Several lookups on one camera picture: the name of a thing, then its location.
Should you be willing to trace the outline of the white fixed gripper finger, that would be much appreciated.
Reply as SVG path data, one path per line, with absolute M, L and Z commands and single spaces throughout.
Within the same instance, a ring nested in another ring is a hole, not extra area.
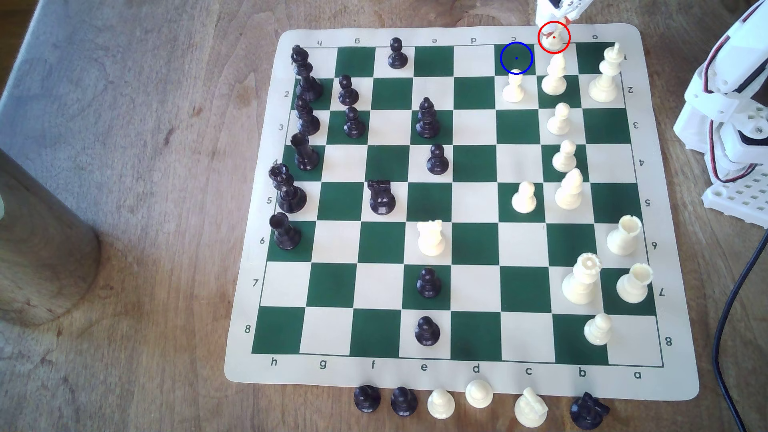
M 560 21 L 562 1 L 536 1 L 535 24 L 543 26 L 546 22 Z

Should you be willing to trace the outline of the white moving gripper finger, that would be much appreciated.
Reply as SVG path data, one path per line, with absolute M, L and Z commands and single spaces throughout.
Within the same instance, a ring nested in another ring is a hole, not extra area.
M 581 17 L 592 2 L 592 0 L 561 1 L 559 18 L 565 19 L 565 22 L 574 22 Z

